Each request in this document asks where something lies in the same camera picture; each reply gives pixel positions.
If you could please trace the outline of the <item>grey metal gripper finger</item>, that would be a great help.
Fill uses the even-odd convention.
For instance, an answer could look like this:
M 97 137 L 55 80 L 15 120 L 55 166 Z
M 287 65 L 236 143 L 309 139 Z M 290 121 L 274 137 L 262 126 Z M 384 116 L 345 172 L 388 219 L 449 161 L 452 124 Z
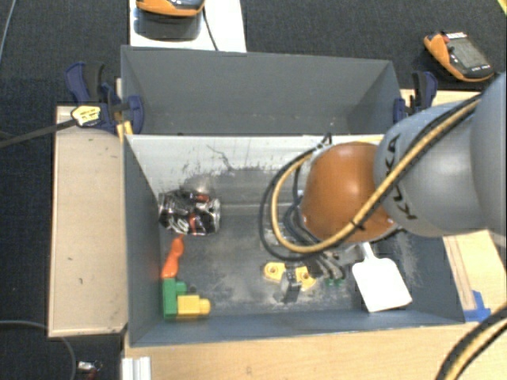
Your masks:
M 286 269 L 280 282 L 282 303 L 291 304 L 297 302 L 301 286 L 301 282 L 297 280 L 295 269 Z

